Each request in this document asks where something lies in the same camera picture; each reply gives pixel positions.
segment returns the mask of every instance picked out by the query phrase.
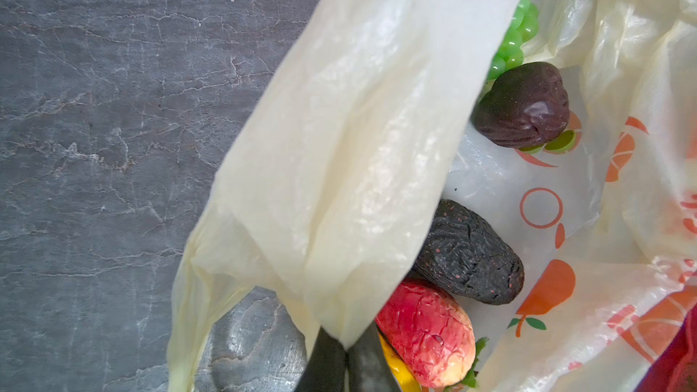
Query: printed red circle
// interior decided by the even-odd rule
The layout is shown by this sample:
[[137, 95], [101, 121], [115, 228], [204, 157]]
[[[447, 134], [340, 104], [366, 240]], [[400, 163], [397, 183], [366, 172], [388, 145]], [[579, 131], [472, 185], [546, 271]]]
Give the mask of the printed red circle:
[[[534, 193], [534, 192], [537, 192], [537, 191], [546, 191], [546, 192], [550, 193], [552, 196], [554, 196], [554, 198], [557, 199], [557, 203], [559, 203], [559, 213], [557, 213], [557, 216], [552, 220], [552, 222], [550, 222], [550, 223], [548, 223], [548, 224], [543, 224], [543, 225], [535, 224], [534, 222], [531, 222], [530, 220], [528, 220], [528, 219], [525, 217], [525, 211], [523, 210], [523, 205], [525, 204], [525, 200], [526, 200], [527, 196], [529, 196], [530, 194], [532, 194], [532, 193]], [[527, 225], [532, 226], [532, 227], [534, 227], [534, 228], [536, 228], [536, 229], [547, 229], [547, 228], [552, 227], [554, 224], [556, 224], [557, 222], [559, 222], [559, 220], [562, 219], [562, 214], [563, 214], [563, 213], [564, 213], [564, 205], [562, 204], [562, 199], [557, 195], [556, 192], [554, 192], [553, 190], [551, 190], [551, 189], [549, 189], [549, 188], [533, 188], [533, 189], [530, 189], [528, 192], [526, 192], [526, 193], [523, 195], [523, 198], [521, 198], [521, 216], [523, 217], [523, 220], [524, 220], [525, 222], [527, 222]]]

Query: dark purple fruit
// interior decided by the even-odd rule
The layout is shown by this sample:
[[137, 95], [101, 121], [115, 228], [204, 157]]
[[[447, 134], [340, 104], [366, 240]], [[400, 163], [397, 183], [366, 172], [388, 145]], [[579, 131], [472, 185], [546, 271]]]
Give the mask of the dark purple fruit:
[[530, 62], [500, 75], [472, 114], [475, 128], [502, 147], [553, 141], [569, 124], [569, 96], [557, 67]]
[[523, 289], [520, 257], [481, 216], [441, 200], [414, 270], [456, 295], [507, 304]]

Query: gray stone countertop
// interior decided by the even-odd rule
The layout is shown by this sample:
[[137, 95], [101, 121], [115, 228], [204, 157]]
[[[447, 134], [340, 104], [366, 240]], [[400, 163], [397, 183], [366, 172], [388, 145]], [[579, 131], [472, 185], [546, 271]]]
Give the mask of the gray stone countertop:
[[[0, 391], [165, 391], [170, 288], [213, 174], [318, 0], [0, 0]], [[291, 391], [255, 290], [200, 391]]]

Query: translucent plastic bag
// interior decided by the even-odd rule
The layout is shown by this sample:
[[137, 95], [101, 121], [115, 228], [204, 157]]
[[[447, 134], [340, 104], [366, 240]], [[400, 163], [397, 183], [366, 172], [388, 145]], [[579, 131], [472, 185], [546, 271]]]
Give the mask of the translucent plastic bag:
[[[696, 0], [533, 0], [526, 60], [563, 68], [580, 135], [566, 154], [534, 156], [466, 127], [517, 1], [320, 2], [187, 242], [170, 391], [191, 387], [211, 326], [255, 285], [277, 292], [309, 348], [319, 324], [352, 344], [410, 269], [441, 192], [526, 267], [510, 305], [460, 300], [477, 337], [490, 349], [501, 338], [482, 390], [578, 390], [606, 347], [599, 359], [628, 373], [596, 389], [636, 386], [649, 364], [629, 344], [639, 316], [697, 257]], [[547, 285], [567, 296], [550, 300]], [[571, 369], [576, 383], [557, 381]]]

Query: grape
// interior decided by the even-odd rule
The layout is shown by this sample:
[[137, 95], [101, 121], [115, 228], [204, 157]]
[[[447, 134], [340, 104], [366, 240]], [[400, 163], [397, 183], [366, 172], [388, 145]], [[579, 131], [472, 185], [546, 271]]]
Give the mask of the grape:
[[538, 28], [539, 28], [539, 26], [538, 26], [536, 17], [534, 17], [530, 14], [525, 16], [525, 18], [523, 19], [523, 22], [521, 23], [520, 27], [518, 28], [518, 32], [520, 33], [521, 38], [523, 39], [523, 42], [529, 41], [534, 36], [536, 36]]
[[506, 62], [499, 55], [494, 55], [492, 59], [492, 67], [489, 69], [489, 75], [486, 77], [488, 81], [496, 79], [501, 73], [506, 70]]
[[506, 70], [510, 70], [521, 64], [523, 64], [523, 51], [517, 48], [513, 50], [510, 56], [506, 59]]
[[513, 14], [513, 19], [511, 20], [511, 29], [518, 29], [521, 25], [523, 19], [525, 18], [525, 13], [522, 9], [516, 8], [516, 12]]
[[526, 15], [533, 16], [535, 18], [539, 17], [539, 9], [537, 9], [537, 5], [534, 3], [531, 3], [530, 8], [527, 9]]
[[498, 48], [497, 54], [503, 59], [507, 59], [512, 52], [516, 49], [520, 49], [522, 43], [523, 37], [521, 33], [518, 32], [518, 30], [509, 29], [503, 37], [503, 42], [501, 43], [501, 47]]
[[527, 13], [527, 10], [530, 8], [530, 0], [521, 0], [518, 2], [518, 9], [522, 9], [523, 13]]

